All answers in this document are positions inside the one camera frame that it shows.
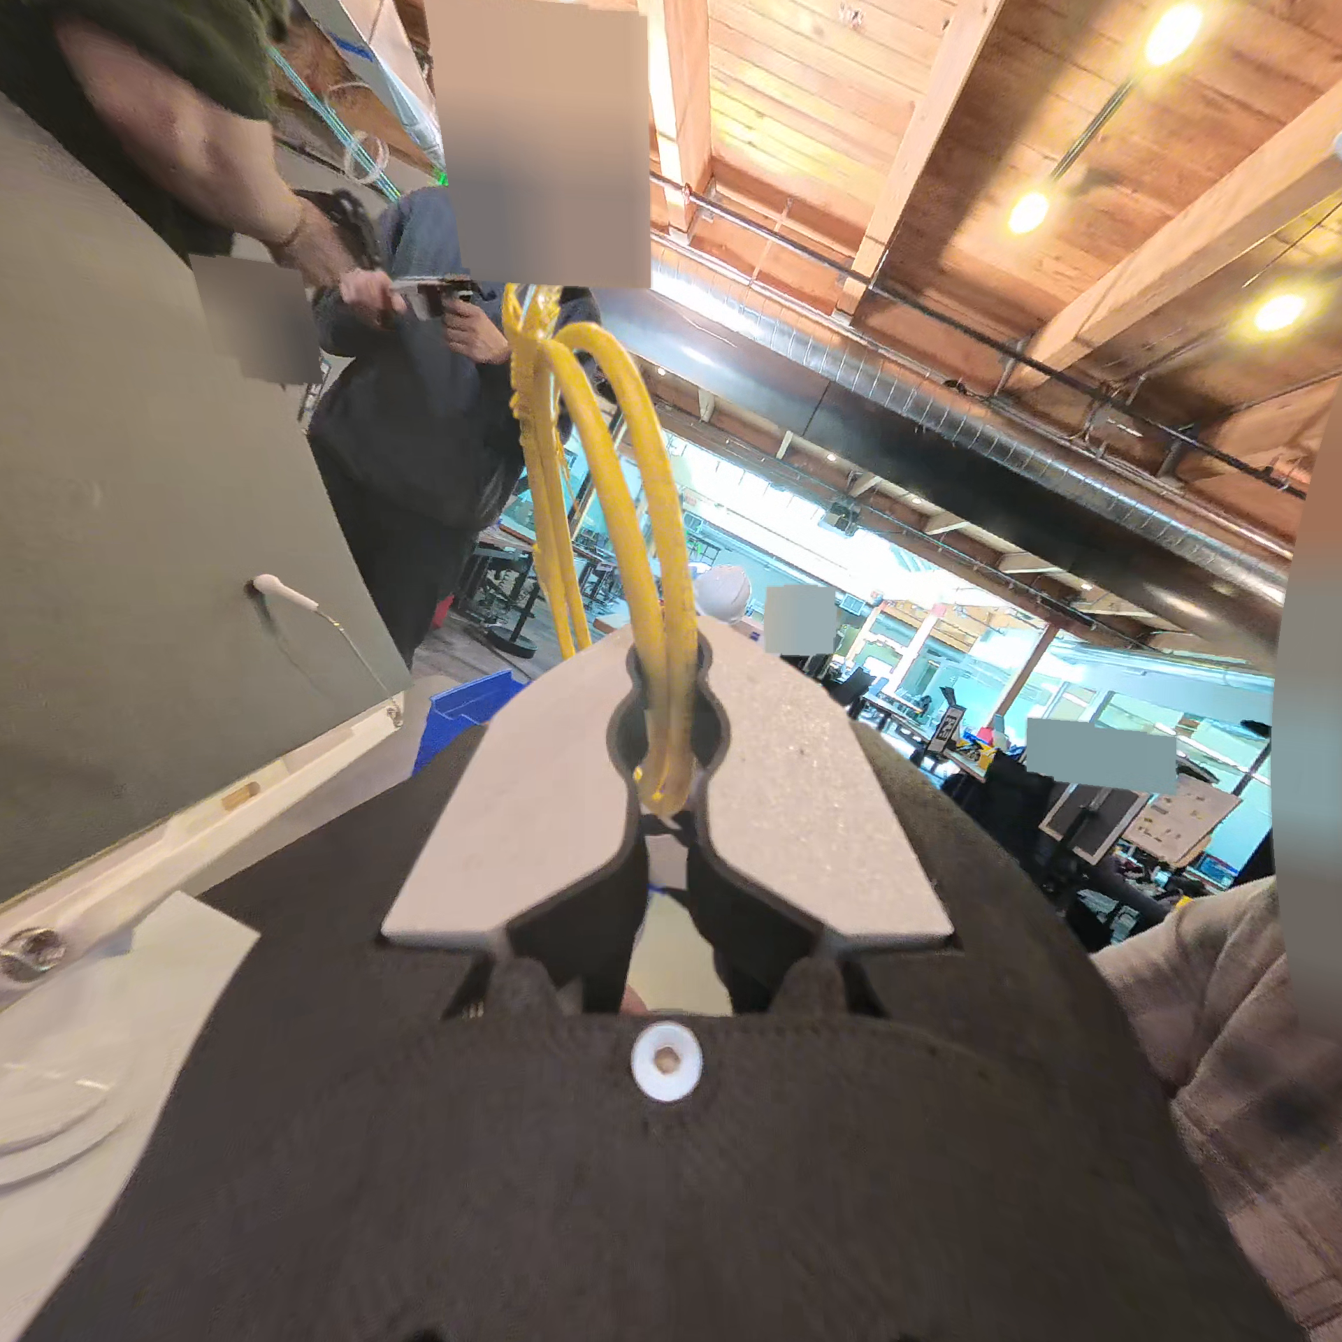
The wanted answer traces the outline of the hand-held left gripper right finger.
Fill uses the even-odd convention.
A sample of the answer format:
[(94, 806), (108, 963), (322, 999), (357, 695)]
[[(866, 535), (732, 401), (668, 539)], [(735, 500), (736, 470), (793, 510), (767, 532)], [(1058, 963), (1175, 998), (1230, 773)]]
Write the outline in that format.
[(686, 913), (730, 1011), (765, 1011), (813, 956), (957, 948), (855, 723), (722, 621), (701, 615), (697, 637)]

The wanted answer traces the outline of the blue plastic bin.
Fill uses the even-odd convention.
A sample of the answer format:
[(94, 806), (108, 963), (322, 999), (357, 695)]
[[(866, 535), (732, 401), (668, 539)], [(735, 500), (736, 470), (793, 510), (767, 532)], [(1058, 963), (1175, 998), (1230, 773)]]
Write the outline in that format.
[(528, 683), (500, 669), (431, 695), (410, 773), (423, 770), (463, 731), (486, 725)]

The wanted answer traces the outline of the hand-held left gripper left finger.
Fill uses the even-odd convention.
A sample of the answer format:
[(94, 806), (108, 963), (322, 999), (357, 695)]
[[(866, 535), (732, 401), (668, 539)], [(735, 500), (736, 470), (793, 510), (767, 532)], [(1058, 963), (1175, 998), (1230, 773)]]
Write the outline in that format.
[(619, 629), (521, 690), (484, 727), (380, 935), (493, 964), (529, 960), (587, 1013), (621, 1008), (647, 914), (628, 716), (642, 683)]

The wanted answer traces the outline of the large spiral metal duct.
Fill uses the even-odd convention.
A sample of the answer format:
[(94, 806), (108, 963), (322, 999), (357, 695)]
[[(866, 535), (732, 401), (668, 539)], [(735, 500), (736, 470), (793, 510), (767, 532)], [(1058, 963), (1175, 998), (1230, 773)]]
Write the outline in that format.
[(669, 253), (596, 289), (628, 351), (1206, 643), (1271, 662), (1290, 562), (840, 326)]

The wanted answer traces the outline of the white hard hat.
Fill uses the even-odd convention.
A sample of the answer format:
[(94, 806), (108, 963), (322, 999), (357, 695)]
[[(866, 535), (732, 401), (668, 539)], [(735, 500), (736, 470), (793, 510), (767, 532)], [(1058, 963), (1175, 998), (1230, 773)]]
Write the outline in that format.
[(697, 616), (735, 628), (744, 621), (749, 611), (751, 583), (746, 570), (737, 565), (714, 565), (693, 576), (691, 593)]

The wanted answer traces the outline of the wooden book stand white base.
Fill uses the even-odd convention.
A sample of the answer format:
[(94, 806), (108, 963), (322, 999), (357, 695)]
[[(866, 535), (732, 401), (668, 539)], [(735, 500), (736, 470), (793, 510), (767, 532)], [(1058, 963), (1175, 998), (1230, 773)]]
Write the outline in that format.
[(153, 1122), (178, 1054), (257, 938), (191, 889), (403, 725), (405, 692), (333, 612), (269, 573), (247, 593), (324, 621), (380, 699), (2, 910), (2, 1195), (73, 1166), (125, 1122)]

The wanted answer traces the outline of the pinboard with notes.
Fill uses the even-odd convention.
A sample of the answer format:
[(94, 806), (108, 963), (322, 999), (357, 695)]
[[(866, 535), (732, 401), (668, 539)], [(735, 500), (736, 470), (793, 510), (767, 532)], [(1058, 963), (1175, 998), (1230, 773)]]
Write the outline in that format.
[(1182, 868), (1196, 858), (1239, 802), (1238, 795), (1179, 774), (1175, 790), (1150, 797), (1119, 839), (1157, 864)]

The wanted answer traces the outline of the person's grey plaid shirt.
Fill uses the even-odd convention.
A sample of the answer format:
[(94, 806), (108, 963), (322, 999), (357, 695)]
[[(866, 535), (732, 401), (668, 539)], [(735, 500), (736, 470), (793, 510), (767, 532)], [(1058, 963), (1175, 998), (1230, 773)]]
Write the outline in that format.
[(1182, 903), (1091, 963), (1239, 1248), (1340, 1338), (1340, 1048), (1299, 1025), (1273, 876)]

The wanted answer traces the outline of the dark grey board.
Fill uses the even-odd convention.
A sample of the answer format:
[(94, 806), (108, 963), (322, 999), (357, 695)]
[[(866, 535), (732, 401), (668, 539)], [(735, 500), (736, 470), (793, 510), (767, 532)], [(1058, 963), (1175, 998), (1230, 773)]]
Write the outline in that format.
[(293, 397), (191, 267), (2, 101), (2, 899), (409, 686)]

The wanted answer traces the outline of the grey hand-held device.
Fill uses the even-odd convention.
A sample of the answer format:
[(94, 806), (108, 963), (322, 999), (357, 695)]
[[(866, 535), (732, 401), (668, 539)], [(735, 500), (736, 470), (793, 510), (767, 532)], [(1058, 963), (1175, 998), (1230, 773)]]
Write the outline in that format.
[(477, 284), (465, 275), (395, 277), (391, 291), (419, 321), (440, 321), (450, 302), (475, 303)]

